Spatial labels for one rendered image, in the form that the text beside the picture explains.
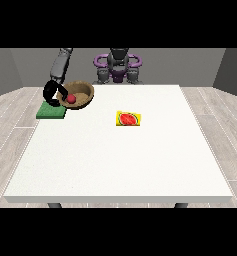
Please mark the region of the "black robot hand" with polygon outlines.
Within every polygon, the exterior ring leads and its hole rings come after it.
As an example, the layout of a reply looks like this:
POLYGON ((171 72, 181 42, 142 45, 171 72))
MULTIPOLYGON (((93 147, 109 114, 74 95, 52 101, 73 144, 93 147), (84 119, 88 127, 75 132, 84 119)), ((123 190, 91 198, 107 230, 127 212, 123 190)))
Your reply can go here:
POLYGON ((43 97, 45 101, 52 107, 59 107, 60 103, 58 99, 54 99, 53 96, 56 92, 60 92, 62 100, 65 101, 68 96, 68 91, 59 83, 54 80, 49 80, 43 89, 43 97))

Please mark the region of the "brown wooden bowl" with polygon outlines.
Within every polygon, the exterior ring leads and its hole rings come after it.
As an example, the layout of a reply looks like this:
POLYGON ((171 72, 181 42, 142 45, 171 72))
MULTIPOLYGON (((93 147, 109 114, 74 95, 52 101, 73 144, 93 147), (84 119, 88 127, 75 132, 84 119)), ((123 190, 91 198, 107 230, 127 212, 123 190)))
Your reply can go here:
POLYGON ((69 94, 73 94, 76 97, 76 102, 70 104, 67 101, 62 100, 62 94, 57 93, 56 98, 59 103, 67 109, 81 109, 86 107, 94 97, 94 87, 85 81, 73 81, 64 85, 64 88, 69 94))

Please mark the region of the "green square pad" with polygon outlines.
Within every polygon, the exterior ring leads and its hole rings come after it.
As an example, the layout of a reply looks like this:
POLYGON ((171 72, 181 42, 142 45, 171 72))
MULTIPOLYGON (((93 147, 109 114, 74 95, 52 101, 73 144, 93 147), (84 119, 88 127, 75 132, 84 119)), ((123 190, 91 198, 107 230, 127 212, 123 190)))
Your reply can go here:
POLYGON ((59 107, 53 107, 46 101, 43 101, 37 114, 37 119, 63 119, 65 117, 67 109, 60 105, 59 107))

